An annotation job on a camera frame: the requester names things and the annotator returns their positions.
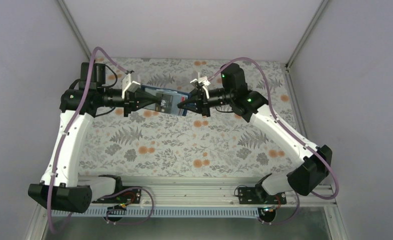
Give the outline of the blue leather card holder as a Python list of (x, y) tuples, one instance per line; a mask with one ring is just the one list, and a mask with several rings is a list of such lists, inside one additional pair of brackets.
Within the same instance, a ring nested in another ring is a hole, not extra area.
[(167, 89), (167, 88), (153, 87), (148, 85), (143, 85), (141, 89), (152, 95), (156, 95), (156, 93), (166, 93), (166, 94), (173, 95), (172, 113), (170, 113), (169, 115), (186, 116), (187, 110), (179, 109), (177, 105), (185, 101), (190, 96), (189, 93)]

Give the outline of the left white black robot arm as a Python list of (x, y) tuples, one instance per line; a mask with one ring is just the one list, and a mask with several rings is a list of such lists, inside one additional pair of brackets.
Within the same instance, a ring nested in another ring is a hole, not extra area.
[[(89, 89), (88, 69), (92, 66)], [(84, 141), (98, 108), (122, 108), (124, 116), (148, 105), (160, 104), (160, 95), (144, 91), (135, 81), (138, 75), (127, 71), (121, 89), (106, 86), (107, 65), (83, 62), (80, 78), (75, 80), (60, 99), (60, 125), (56, 144), (39, 183), (28, 187), (28, 195), (46, 209), (84, 213), (93, 201), (119, 192), (119, 176), (103, 174), (79, 182), (79, 161)]]

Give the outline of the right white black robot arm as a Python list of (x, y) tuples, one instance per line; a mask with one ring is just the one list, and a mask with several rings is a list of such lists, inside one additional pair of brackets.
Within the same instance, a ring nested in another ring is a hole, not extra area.
[(260, 185), (269, 195), (286, 191), (307, 196), (330, 174), (332, 150), (302, 136), (281, 118), (269, 99), (246, 83), (244, 70), (236, 63), (222, 66), (222, 87), (209, 90), (207, 77), (197, 76), (191, 81), (194, 90), (187, 100), (180, 102), (180, 109), (209, 117), (210, 109), (228, 105), (246, 122), (257, 127), (271, 138), (288, 156), (292, 169), (288, 173), (270, 173)]

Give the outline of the black credit card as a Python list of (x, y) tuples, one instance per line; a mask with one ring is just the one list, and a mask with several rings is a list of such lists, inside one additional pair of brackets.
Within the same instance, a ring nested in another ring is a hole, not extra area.
[(171, 114), (173, 109), (174, 96), (163, 92), (157, 92), (155, 96), (160, 99), (160, 103), (155, 104), (155, 111)]

